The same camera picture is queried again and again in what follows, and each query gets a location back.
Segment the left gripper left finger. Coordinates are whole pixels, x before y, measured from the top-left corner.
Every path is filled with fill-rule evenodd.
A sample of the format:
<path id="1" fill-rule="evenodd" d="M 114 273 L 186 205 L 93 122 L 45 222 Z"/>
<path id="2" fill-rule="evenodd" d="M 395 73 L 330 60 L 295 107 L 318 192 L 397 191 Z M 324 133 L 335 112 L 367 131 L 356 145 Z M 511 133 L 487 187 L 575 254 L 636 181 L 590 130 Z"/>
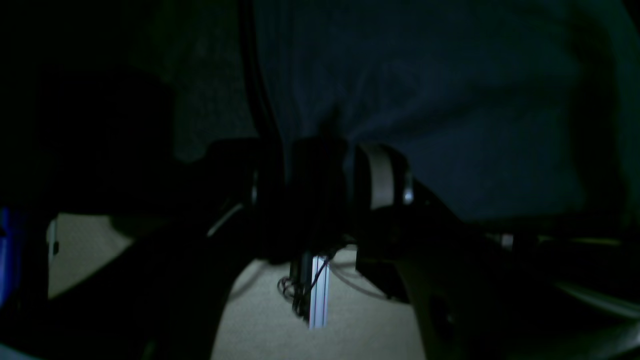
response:
<path id="1" fill-rule="evenodd" d="M 199 162 L 204 237 L 237 242 L 255 258 L 285 260 L 279 238 L 284 193 L 282 146 L 265 139 L 215 141 Z"/>

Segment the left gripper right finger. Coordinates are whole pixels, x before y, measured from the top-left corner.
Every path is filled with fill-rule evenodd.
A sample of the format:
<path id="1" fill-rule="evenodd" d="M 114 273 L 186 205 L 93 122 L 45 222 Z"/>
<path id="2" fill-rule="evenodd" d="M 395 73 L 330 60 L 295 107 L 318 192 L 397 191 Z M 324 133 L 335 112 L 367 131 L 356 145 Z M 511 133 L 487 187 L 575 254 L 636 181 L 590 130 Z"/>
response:
<path id="1" fill-rule="evenodd" d="M 356 215 L 414 203 L 414 176 L 402 153 L 384 144 L 359 144 L 353 160 L 352 209 Z"/>

